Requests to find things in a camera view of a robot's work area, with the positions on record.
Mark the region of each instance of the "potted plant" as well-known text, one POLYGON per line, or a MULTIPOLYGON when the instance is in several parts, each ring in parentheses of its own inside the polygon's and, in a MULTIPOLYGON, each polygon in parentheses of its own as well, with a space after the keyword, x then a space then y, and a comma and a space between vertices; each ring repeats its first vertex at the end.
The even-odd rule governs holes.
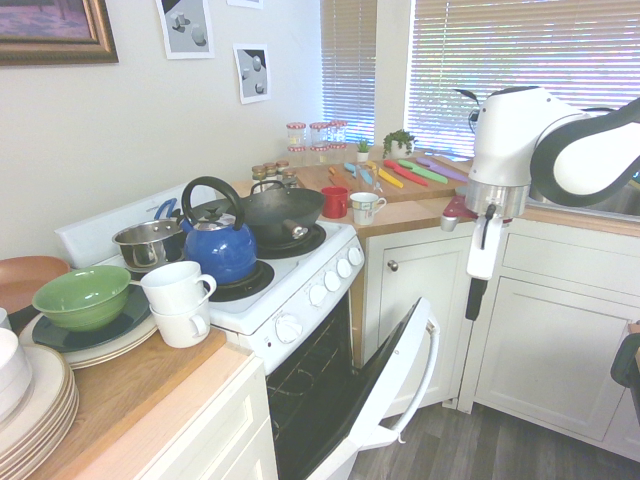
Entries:
POLYGON ((382 158, 407 158, 413 152, 413 143, 416 137, 405 130, 392 132, 384 137, 384 153, 382 158))
POLYGON ((369 142, 366 138, 361 139, 358 142, 358 162, 366 162, 369 159, 369 142))

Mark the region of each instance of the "sink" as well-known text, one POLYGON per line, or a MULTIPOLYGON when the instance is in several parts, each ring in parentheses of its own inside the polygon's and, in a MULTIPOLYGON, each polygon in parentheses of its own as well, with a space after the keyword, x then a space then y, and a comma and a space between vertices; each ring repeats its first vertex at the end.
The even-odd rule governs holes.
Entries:
POLYGON ((527 204, 532 206, 640 222, 640 184, 634 180, 608 199, 588 207, 558 205, 544 198, 533 187, 529 197, 527 204))

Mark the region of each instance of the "stove knob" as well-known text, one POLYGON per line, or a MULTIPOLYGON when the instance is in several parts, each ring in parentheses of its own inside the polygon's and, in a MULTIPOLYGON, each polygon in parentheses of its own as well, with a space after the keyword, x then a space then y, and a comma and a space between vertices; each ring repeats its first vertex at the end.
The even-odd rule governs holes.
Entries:
POLYGON ((282 315, 276 320, 276 335, 282 343, 291 343, 302 334, 302 325, 292 315, 282 315))
POLYGON ((359 248, 353 247, 349 249, 349 262, 351 265, 358 266, 362 263, 362 252, 359 248))
POLYGON ((327 296, 327 293, 329 292, 322 285, 314 285, 313 287, 311 287, 311 291, 309 292, 309 300, 311 301, 311 305, 315 305, 316 307, 320 305, 322 303, 322 300, 324 300, 324 297, 327 296))
POLYGON ((327 272, 324 276, 324 286, 327 287, 327 290, 330 292, 337 292, 341 284, 340 277, 338 277, 336 272, 327 272))
POLYGON ((353 272, 353 268, 351 268, 351 264, 346 259, 341 258, 338 260, 338 275, 342 278, 349 278, 351 272, 353 272))

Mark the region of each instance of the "window blind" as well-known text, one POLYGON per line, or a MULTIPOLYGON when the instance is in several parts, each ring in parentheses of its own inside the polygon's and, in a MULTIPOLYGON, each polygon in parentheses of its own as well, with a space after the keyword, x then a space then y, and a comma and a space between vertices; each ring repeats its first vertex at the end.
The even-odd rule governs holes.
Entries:
POLYGON ((638 0, 416 0, 406 127, 418 146, 473 155, 468 115, 511 86, 578 108, 640 96, 638 0))
POLYGON ((347 120, 347 140, 373 142, 376 0, 322 0, 324 120, 347 120))

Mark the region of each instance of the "blue kettle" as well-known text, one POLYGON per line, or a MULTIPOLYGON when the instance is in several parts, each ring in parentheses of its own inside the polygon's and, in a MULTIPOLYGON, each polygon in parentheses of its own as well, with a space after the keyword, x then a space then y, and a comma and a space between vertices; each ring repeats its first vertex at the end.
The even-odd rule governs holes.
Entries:
POLYGON ((253 232, 244 224, 244 207, 231 185, 214 177, 192 180, 182 193, 182 211, 185 221, 193 227, 187 233, 185 257, 198 262, 202 273, 211 275, 219 285, 225 285, 241 280, 253 271, 258 246, 253 232), (208 218, 198 220, 191 206, 191 193, 198 185, 211 187, 227 197, 235 217, 211 212, 208 218))

